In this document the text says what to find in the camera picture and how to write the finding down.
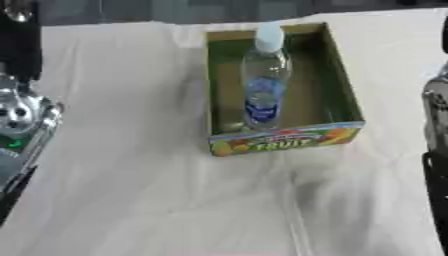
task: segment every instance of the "dark background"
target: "dark background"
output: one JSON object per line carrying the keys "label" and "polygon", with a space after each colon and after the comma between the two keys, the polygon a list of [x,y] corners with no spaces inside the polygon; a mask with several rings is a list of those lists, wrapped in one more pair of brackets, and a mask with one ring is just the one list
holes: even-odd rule
{"label": "dark background", "polygon": [[431,8],[448,0],[40,0],[46,26],[135,21],[218,23],[297,18],[320,12]]}

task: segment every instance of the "bottle label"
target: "bottle label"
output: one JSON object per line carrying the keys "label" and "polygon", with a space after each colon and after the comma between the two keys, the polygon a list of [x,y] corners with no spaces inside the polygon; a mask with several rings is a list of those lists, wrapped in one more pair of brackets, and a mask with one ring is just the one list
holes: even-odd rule
{"label": "bottle label", "polygon": [[259,123],[267,123],[277,116],[278,105],[275,104],[270,108],[260,108],[253,104],[251,104],[248,100],[246,100],[246,113],[253,120]]}
{"label": "bottle label", "polygon": [[267,123],[277,117],[284,90],[281,83],[279,79],[268,77],[257,77],[250,81],[244,105],[252,120]]}

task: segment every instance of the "green light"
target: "green light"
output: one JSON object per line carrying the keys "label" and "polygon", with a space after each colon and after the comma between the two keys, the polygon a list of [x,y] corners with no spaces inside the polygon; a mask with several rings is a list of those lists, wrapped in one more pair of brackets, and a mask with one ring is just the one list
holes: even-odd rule
{"label": "green light", "polygon": [[20,146],[22,146],[21,140],[15,140],[13,143],[8,144],[8,148],[18,148]]}

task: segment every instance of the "cardboard box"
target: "cardboard box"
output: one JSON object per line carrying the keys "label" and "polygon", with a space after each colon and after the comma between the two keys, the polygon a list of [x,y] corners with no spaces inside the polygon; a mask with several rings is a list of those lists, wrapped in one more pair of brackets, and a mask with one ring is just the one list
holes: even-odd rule
{"label": "cardboard box", "polygon": [[240,65],[254,31],[209,32],[207,125],[215,156],[342,144],[365,121],[327,24],[284,26],[293,62],[276,130],[244,127]]}

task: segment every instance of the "table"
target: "table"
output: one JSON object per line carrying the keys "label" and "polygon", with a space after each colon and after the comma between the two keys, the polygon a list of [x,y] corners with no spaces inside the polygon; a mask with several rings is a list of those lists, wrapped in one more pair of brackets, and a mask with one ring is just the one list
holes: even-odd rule
{"label": "table", "polygon": [[205,146],[203,32],[256,24],[45,28],[39,90],[68,108],[0,255],[443,255],[420,93],[446,12],[284,21],[329,22],[367,124],[345,146],[227,158]]}

